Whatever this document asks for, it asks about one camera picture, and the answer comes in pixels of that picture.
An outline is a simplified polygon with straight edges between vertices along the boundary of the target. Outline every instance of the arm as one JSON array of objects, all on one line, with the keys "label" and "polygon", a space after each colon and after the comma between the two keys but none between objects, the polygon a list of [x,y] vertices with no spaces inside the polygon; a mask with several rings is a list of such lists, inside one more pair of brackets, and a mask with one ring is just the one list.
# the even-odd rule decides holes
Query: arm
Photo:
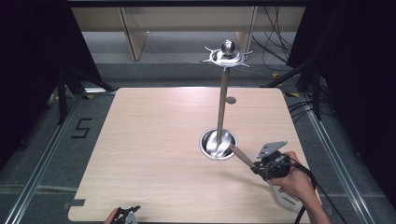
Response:
[{"label": "arm", "polygon": [[[298,161],[295,152],[285,153],[290,158]],[[301,170],[291,167],[290,173],[282,178],[271,179],[273,185],[280,186],[280,192],[287,193],[298,198],[304,205],[311,223],[327,224],[330,223],[326,213],[324,212],[320,201],[312,187],[311,180]]]}]

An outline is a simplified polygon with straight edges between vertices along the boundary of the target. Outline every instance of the metal base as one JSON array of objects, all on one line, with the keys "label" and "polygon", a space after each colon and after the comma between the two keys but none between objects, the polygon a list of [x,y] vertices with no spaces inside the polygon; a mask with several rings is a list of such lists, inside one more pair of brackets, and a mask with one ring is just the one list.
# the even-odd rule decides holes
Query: metal base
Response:
[{"label": "metal base", "polygon": [[233,156],[233,152],[229,149],[230,144],[238,146],[233,133],[222,130],[221,142],[217,142],[217,130],[211,129],[206,131],[200,139],[200,149],[209,159],[214,161],[224,161]]}]

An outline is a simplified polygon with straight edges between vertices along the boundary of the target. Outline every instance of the small knob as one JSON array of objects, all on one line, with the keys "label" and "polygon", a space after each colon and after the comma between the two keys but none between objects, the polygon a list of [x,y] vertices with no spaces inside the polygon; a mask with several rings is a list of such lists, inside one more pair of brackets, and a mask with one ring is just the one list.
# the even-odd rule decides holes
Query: small knob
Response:
[{"label": "small knob", "polygon": [[231,58],[233,56],[233,51],[235,50],[235,43],[231,40],[226,40],[221,46],[221,51],[226,58]]}]

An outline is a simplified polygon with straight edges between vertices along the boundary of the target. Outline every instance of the metal stand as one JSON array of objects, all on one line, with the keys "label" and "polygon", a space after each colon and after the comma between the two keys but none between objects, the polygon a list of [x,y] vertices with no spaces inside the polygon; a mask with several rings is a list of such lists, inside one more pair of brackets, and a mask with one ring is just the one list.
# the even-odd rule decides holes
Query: metal stand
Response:
[{"label": "metal stand", "polygon": [[211,129],[203,134],[200,140],[201,150],[204,154],[212,160],[226,160],[230,158],[233,153],[229,149],[230,144],[236,145],[236,137],[229,131],[223,130],[225,104],[228,89],[228,77],[230,75],[230,68],[238,65],[247,66],[244,64],[245,54],[241,54],[235,50],[235,43],[231,40],[226,40],[221,46],[221,49],[208,49],[210,51],[209,59],[203,63],[213,63],[223,68],[221,75],[220,97],[219,97],[219,116],[218,128]]}]

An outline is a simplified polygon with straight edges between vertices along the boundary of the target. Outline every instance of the gray floor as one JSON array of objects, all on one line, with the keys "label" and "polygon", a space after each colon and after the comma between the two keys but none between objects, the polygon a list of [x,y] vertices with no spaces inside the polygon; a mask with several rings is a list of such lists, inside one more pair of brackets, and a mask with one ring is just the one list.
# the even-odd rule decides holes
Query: gray floor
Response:
[{"label": "gray floor", "polygon": [[[282,35],[292,43],[293,33]],[[204,46],[218,49],[225,39],[235,40],[233,33],[150,33],[140,60],[133,62],[122,33],[85,33],[84,36],[102,79],[115,87],[218,86],[220,69],[214,65],[200,63],[208,58],[208,51]],[[265,43],[265,35],[262,33],[254,36]],[[275,45],[268,47],[286,57],[281,48]],[[282,76],[286,73],[277,69],[290,70],[268,53],[262,56],[262,50],[256,43],[251,43],[251,49],[254,52],[247,60],[251,67],[233,69],[230,75],[231,86],[258,88],[272,81],[273,74]],[[283,83],[279,88],[283,92],[296,92],[296,80],[298,76]],[[113,98],[113,94],[95,94],[91,100],[79,100],[76,97],[68,100],[69,104],[78,104],[65,126],[59,145],[50,157],[47,169],[39,179],[33,198],[23,211],[21,223],[71,223],[67,218],[67,205],[74,199]],[[285,97],[285,100],[288,105],[302,101],[299,97]],[[347,223],[364,223],[335,172],[326,148],[314,129],[310,114],[305,112],[306,109],[300,107],[290,115],[311,171]],[[354,146],[332,109],[323,103],[321,111],[321,123],[375,223],[396,223],[395,210],[374,182],[364,162],[353,155]],[[58,105],[54,102],[43,113],[26,139],[29,147],[16,151],[0,173],[0,221],[6,219],[39,163],[52,135],[59,128],[58,117]],[[82,127],[88,127],[90,130],[86,138],[73,138],[82,135],[81,131],[76,130],[81,119],[92,119],[81,123]],[[340,217],[334,213],[322,191],[319,192],[319,196],[332,223],[341,223]]]}]

